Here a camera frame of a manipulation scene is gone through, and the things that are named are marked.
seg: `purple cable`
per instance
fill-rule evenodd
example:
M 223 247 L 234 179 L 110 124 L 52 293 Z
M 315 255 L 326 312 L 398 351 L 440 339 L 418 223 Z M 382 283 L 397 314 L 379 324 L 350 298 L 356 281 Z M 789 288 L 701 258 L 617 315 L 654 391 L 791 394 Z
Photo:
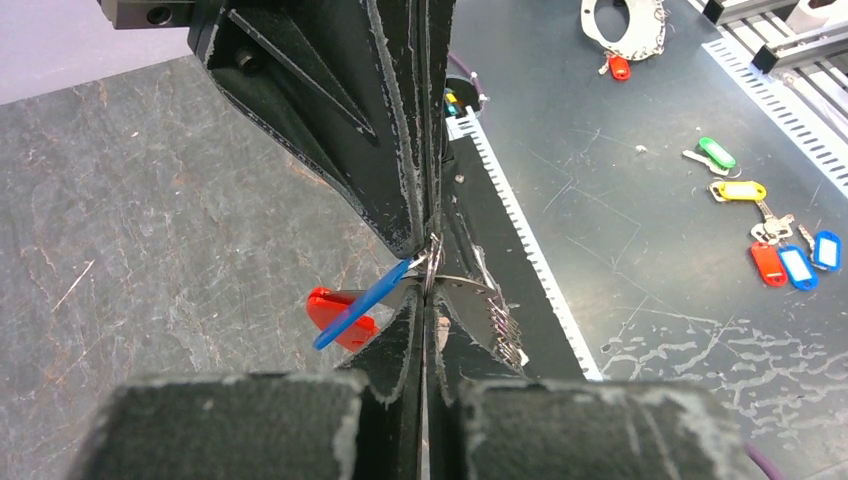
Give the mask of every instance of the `purple cable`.
M 752 462 L 756 463 L 760 470 L 766 474 L 769 480 L 784 480 L 784 476 L 780 473 L 780 470 L 777 468 L 777 465 L 772 463 L 768 457 L 763 454 L 763 452 L 757 450 L 757 448 L 750 443 L 745 442 L 745 453 L 748 454 L 748 458 L 751 459 Z
M 474 74 L 474 71 L 471 70 L 471 67 L 466 65 L 465 62 L 460 60 L 459 57 L 453 54 L 453 52 L 448 52 L 448 60 L 450 60 L 451 63 L 453 63 L 454 65 L 456 65 L 456 68 L 458 68 L 463 75 L 465 75 L 469 78 L 469 80 L 471 80 L 471 85 L 474 85 L 474 90 L 477 91 L 478 101 L 480 102 L 480 114 L 482 115 L 483 108 L 485 108 L 485 102 L 483 102 L 482 99 L 485 95 L 483 93 L 483 84 L 480 83 L 480 79 L 477 78 L 477 75 Z

